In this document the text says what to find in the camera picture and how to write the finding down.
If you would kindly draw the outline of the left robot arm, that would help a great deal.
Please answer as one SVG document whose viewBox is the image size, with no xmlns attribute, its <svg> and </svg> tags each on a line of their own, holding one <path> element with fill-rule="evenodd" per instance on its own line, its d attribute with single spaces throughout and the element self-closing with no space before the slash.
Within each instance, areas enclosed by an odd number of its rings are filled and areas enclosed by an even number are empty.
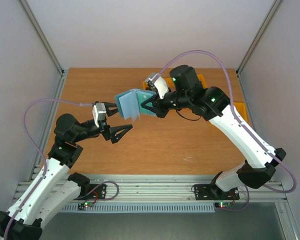
<svg viewBox="0 0 300 240">
<path fill-rule="evenodd" d="M 54 144 L 44 158 L 43 166 L 22 196 L 0 211 L 0 236 L 4 240 L 38 240 L 46 225 L 62 208 L 73 200 L 86 199 L 92 192 L 90 179 L 80 173 L 69 175 L 55 192 L 53 188 L 68 173 L 81 155 L 78 142 L 103 136 L 117 143 L 133 126 L 111 127 L 107 117 L 118 113 L 115 103 L 94 102 L 91 120 L 79 122 L 72 114 L 64 113 L 56 120 Z"/>
</svg>

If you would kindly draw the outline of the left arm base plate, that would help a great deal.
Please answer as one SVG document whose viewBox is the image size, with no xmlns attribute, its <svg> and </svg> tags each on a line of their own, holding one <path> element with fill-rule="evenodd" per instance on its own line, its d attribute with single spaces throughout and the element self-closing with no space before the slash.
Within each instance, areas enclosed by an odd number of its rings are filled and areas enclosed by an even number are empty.
<svg viewBox="0 0 300 240">
<path fill-rule="evenodd" d="M 94 200 L 95 198 L 105 199 L 107 185 L 102 184 L 101 186 L 97 186 L 97 184 L 90 184 L 89 186 L 84 187 L 75 200 Z"/>
</svg>

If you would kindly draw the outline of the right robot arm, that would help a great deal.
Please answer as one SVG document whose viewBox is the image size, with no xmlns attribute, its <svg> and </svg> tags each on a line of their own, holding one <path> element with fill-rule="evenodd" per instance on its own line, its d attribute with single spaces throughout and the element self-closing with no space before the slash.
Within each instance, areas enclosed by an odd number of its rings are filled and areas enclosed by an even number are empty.
<svg viewBox="0 0 300 240">
<path fill-rule="evenodd" d="M 175 90 L 171 91 L 161 76 L 152 73 L 145 83 L 155 94 L 141 106 L 159 118 L 165 118 L 170 110 L 190 109 L 223 132 L 245 157 L 239 166 L 221 171 L 213 178 L 208 186 L 213 199 L 219 200 L 242 185 L 258 189 L 270 181 L 278 161 L 285 158 L 286 152 L 264 142 L 220 88 L 203 87 L 193 67 L 180 65 L 173 68 L 169 75 Z"/>
</svg>

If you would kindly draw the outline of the teal card holder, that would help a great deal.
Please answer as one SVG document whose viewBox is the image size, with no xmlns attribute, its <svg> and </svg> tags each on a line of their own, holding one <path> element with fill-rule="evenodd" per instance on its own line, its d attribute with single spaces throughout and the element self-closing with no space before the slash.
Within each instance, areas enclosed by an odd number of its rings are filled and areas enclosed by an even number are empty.
<svg viewBox="0 0 300 240">
<path fill-rule="evenodd" d="M 153 117 L 157 116 L 152 111 L 141 106 L 141 103 L 155 94 L 156 93 L 151 90 L 134 88 L 115 95 L 114 100 L 120 116 L 125 120 L 131 118 L 135 121 L 137 118 L 140 118 L 141 114 Z"/>
</svg>

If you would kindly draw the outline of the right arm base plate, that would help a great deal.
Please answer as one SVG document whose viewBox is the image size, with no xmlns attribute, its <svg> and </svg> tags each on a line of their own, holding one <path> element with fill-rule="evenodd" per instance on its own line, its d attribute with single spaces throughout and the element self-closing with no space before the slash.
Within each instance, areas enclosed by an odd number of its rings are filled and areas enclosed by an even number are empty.
<svg viewBox="0 0 300 240">
<path fill-rule="evenodd" d="M 197 201 L 213 200 L 213 201 L 230 201 L 239 200 L 240 195 L 237 188 L 229 191 L 222 191 L 215 184 L 194 184 L 190 191 L 194 193 Z"/>
</svg>

